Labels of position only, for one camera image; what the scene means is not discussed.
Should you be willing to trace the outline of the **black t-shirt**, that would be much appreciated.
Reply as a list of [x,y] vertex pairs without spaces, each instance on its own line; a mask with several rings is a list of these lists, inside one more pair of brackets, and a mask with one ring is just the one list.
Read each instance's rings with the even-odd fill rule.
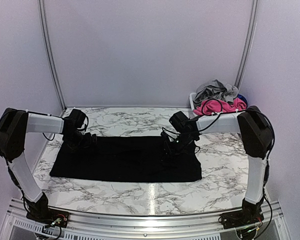
[[167,154],[161,136],[105,137],[72,150],[63,143],[51,177],[122,183],[187,183],[202,179],[201,163],[191,143]]

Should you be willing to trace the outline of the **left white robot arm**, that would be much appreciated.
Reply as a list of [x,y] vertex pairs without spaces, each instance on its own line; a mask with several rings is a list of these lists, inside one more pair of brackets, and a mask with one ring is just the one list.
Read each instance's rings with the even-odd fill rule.
[[66,117],[59,117],[8,107],[0,118],[0,156],[5,159],[11,180],[21,191],[28,212],[43,223],[50,222],[54,215],[27,164],[26,134],[59,134],[70,150],[77,151],[97,143],[97,136],[86,131],[88,124],[87,115],[78,109],[73,109]]

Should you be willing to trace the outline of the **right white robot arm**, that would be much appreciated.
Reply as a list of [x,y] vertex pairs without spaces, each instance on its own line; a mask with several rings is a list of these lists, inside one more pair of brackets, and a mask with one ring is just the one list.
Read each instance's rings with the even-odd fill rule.
[[179,154],[200,135],[210,133],[237,133],[241,136],[248,158],[248,182],[241,210],[223,213],[219,222],[225,228],[235,224],[247,225],[264,219],[261,206],[265,200],[265,186],[269,178],[269,156],[274,147],[275,133],[266,115],[257,106],[230,113],[197,115],[188,118],[182,111],[170,119],[176,138],[171,138],[171,131],[163,128],[164,150],[168,156]]

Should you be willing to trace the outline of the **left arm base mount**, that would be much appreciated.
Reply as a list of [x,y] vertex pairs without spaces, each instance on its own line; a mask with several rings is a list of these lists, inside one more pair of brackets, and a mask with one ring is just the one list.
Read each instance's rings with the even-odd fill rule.
[[68,225],[70,213],[67,211],[49,209],[47,216],[36,216],[33,212],[28,212],[26,218],[39,223],[43,223],[49,227],[66,228]]

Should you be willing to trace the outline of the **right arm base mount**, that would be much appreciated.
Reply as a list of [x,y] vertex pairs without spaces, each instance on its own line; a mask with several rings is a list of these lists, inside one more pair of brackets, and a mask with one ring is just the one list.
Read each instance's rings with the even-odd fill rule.
[[224,229],[238,228],[246,225],[260,223],[264,220],[262,211],[252,213],[250,210],[237,210],[225,212],[220,215],[218,222]]

